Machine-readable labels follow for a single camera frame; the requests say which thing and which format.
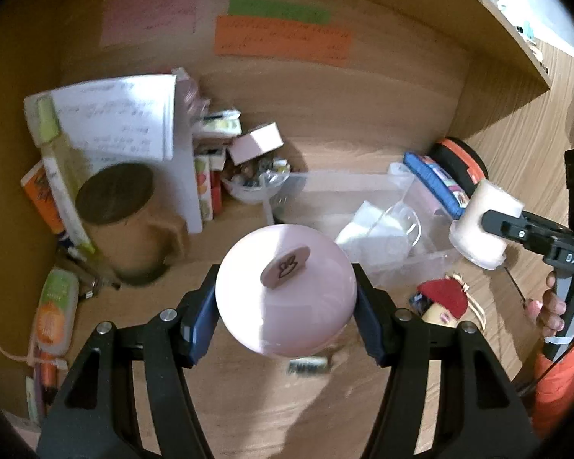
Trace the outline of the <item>orange sleeve forearm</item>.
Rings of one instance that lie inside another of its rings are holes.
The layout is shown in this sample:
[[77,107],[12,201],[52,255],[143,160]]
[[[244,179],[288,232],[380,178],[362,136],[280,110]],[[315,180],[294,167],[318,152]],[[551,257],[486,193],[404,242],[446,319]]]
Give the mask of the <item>orange sleeve forearm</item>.
[[572,404],[574,404],[574,348],[537,383],[532,411],[532,424],[536,435],[545,438],[550,434]]

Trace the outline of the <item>person's right hand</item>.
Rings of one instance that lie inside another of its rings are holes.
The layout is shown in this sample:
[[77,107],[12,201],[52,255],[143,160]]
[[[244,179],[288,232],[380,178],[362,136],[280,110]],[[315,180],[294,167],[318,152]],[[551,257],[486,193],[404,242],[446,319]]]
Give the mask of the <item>person's right hand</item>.
[[555,337],[564,326],[562,315],[566,311],[566,304],[555,293],[555,283],[555,272],[550,272],[545,280],[546,291],[541,300],[529,298],[526,305],[526,314],[542,339]]

